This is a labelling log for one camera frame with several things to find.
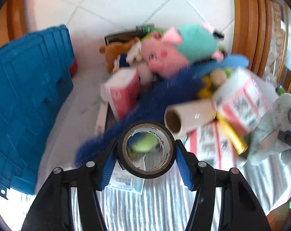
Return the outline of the black adhesive tape roll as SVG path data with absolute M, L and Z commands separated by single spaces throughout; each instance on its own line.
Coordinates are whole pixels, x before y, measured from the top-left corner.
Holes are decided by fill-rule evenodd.
M 139 178 L 154 179 L 174 164 L 176 143 L 164 125 L 140 121 L 123 131 L 117 151 L 122 169 Z

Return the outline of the white cardboard tube roll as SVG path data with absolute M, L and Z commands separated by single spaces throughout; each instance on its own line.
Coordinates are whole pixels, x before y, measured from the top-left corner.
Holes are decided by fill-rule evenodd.
M 181 138 L 212 122 L 216 114 L 217 108 L 211 99 L 195 100 L 168 106 L 164 114 L 164 123 L 174 138 Z

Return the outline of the green tennis ball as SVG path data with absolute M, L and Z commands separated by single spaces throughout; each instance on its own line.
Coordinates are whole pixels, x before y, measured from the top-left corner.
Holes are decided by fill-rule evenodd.
M 138 132 L 127 141 L 127 146 L 135 152 L 147 153 L 150 152 L 159 144 L 157 137 L 148 132 Z

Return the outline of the grey plush toy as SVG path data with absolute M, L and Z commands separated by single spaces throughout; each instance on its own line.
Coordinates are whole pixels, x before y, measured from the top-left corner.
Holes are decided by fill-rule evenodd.
M 273 103 L 272 109 L 260 120 L 258 126 L 250 133 L 248 161 L 258 165 L 270 155 L 281 153 L 287 149 L 278 139 L 279 131 L 291 132 L 291 94 L 284 93 Z

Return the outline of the yellow marker pen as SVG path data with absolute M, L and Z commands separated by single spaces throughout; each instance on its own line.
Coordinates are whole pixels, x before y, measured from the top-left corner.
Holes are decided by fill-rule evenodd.
M 233 127 L 220 113 L 217 113 L 216 118 L 220 126 L 222 127 L 224 133 L 233 144 L 237 154 L 238 155 L 244 154 L 248 149 L 246 141 L 233 129 Z

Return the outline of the pink white medicine box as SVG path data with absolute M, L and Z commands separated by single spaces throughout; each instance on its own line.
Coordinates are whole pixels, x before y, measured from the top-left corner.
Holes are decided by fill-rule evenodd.
M 212 98 L 217 112 L 241 136 L 252 132 L 270 109 L 252 73 L 243 68 L 236 69 Z

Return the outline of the small teal white box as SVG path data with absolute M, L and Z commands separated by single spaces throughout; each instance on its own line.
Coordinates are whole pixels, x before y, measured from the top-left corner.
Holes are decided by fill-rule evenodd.
M 145 180 L 143 178 L 139 178 L 129 173 L 127 170 L 122 169 L 117 161 L 108 187 L 135 194 L 142 194 L 144 183 Z

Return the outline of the dark blue fuzzy brush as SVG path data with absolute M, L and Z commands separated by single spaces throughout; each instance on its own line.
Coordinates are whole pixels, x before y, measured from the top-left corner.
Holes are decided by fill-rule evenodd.
M 170 105 L 194 100 L 203 88 L 201 77 L 208 66 L 192 65 L 164 79 L 151 91 L 144 93 L 136 105 L 121 120 L 107 131 L 88 139 L 78 150 L 74 159 L 76 167 L 81 167 L 107 148 L 110 141 L 119 138 L 121 133 L 137 121 L 163 122 L 164 112 Z

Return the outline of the blue plastic crate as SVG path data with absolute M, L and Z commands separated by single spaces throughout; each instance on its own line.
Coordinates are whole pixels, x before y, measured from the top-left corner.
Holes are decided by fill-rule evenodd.
M 46 139 L 73 88 L 74 52 L 65 25 L 0 48 L 0 196 L 33 194 Z

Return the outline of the red container behind crate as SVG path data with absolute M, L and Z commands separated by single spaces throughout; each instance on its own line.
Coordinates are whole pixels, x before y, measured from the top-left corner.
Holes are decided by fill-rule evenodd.
M 70 76 L 73 77 L 78 70 L 78 63 L 76 61 L 76 59 L 74 59 L 72 65 L 69 67 L 69 72 L 70 72 Z

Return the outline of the pink pig plush toy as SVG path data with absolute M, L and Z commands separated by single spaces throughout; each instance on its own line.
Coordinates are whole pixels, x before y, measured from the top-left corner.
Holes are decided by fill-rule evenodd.
M 142 41 L 141 55 L 152 73 L 168 78 L 195 62 L 221 62 L 226 56 L 219 44 L 223 39 L 223 34 L 205 23 L 185 24 L 163 34 L 153 32 Z

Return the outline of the brown teddy bear plush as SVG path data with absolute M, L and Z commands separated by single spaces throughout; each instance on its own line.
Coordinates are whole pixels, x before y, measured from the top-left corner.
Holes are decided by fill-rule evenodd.
M 106 62 L 107 62 L 107 72 L 111 73 L 112 70 L 114 69 L 114 61 L 118 59 L 118 56 L 121 54 L 126 54 L 129 52 L 131 47 L 139 42 L 140 39 L 138 37 L 126 42 L 126 43 L 121 43 L 121 42 L 113 42 L 110 43 L 109 45 L 101 46 L 99 49 L 99 52 L 101 54 L 104 54 Z

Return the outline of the green yellow plush toy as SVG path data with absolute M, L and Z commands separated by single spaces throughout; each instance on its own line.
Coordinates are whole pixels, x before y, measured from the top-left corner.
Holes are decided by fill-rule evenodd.
M 145 33 L 145 36 L 141 38 L 141 42 L 148 38 L 161 39 L 164 34 L 164 30 L 156 28 L 144 28 L 143 32 Z

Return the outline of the black box at wall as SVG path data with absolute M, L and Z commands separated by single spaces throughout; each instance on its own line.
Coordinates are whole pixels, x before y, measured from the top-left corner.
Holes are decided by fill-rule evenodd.
M 142 30 L 132 30 L 106 35 L 104 37 L 104 41 L 105 45 L 110 45 L 114 42 L 126 43 L 130 40 L 133 40 L 134 38 L 142 39 L 145 36 L 146 32 Z

